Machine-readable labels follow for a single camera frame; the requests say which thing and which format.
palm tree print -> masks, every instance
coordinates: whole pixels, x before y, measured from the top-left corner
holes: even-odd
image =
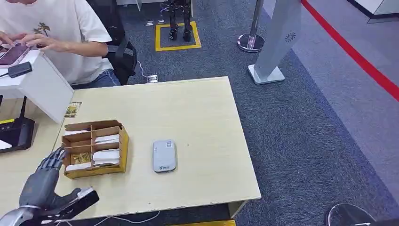
[[[39,23],[39,27],[38,27],[38,29],[39,30],[42,30],[44,33],[45,33],[45,35],[48,37],[48,34],[47,34],[47,31],[51,31],[50,30],[50,27],[49,26],[47,26],[45,23]]]
[[[36,29],[36,28],[35,28],[35,29],[33,29],[32,31],[35,32],[35,34],[42,34],[40,29]]]

hand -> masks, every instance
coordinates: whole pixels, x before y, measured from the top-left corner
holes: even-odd
[[[6,33],[0,31],[0,45],[1,44],[9,44],[10,46],[14,46],[14,41],[24,38],[27,33],[20,33],[17,35],[7,35]]]
[[[56,52],[63,53],[67,52],[68,50],[67,42],[58,41],[43,34],[28,34],[21,39],[21,44],[28,47],[37,45],[42,46],[43,48],[40,49],[41,51],[51,49]]]
[[[78,197],[77,194],[80,192],[80,188],[75,189],[71,194],[64,197],[54,193],[64,157],[65,150],[60,147],[43,159],[35,173],[29,176],[24,185],[19,197],[20,206],[37,206],[44,210],[55,209]]]

cardboard organizer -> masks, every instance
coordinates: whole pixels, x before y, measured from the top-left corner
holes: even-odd
[[[128,144],[129,137],[123,127],[116,120],[110,121],[93,121],[84,122],[77,124],[65,125],[66,131],[76,130],[88,130],[88,132],[82,132],[78,134],[62,136],[62,146],[66,150],[66,156],[64,159],[64,175],[70,179],[89,177],[95,175],[125,172],[128,158]],[[107,143],[107,144],[96,144],[95,140],[97,137],[103,137],[108,135],[119,134],[119,142]],[[93,154],[95,152],[107,149],[119,148],[120,158],[119,164],[104,164],[100,166],[94,166]],[[74,164],[73,155],[89,153],[91,159],[91,167],[85,169],[76,169],[66,171],[66,167]]]

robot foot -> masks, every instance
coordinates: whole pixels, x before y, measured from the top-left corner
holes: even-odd
[[[183,34],[184,41],[191,41],[191,31],[185,30]]]
[[[177,39],[177,29],[176,30],[170,30],[169,39],[172,40],[172,41]]]

red line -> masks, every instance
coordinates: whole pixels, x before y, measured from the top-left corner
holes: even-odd
[[[358,51],[355,50],[335,29],[332,27],[309,3],[302,0],[303,6],[317,20],[317,22],[326,30],[328,34],[340,45],[345,52],[352,57],[363,70],[370,75],[381,87],[399,101],[399,87],[382,74],[376,67],[368,62]]]

